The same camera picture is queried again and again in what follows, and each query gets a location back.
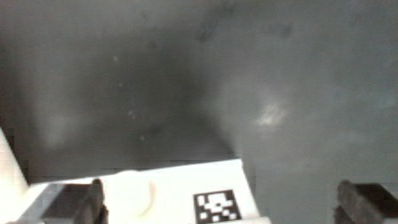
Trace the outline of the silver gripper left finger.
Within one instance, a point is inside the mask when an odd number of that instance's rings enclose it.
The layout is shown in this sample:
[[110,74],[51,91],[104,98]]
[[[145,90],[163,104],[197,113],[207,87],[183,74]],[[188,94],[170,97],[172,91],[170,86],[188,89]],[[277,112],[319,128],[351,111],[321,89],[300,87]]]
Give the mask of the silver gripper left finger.
[[42,214],[44,224],[108,224],[103,183],[65,184]]

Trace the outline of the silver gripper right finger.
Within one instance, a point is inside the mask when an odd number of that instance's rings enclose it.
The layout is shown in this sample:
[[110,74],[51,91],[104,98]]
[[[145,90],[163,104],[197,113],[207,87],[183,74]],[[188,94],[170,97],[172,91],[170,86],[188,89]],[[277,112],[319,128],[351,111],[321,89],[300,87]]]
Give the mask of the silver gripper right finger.
[[398,224],[398,183],[341,181],[334,224]]

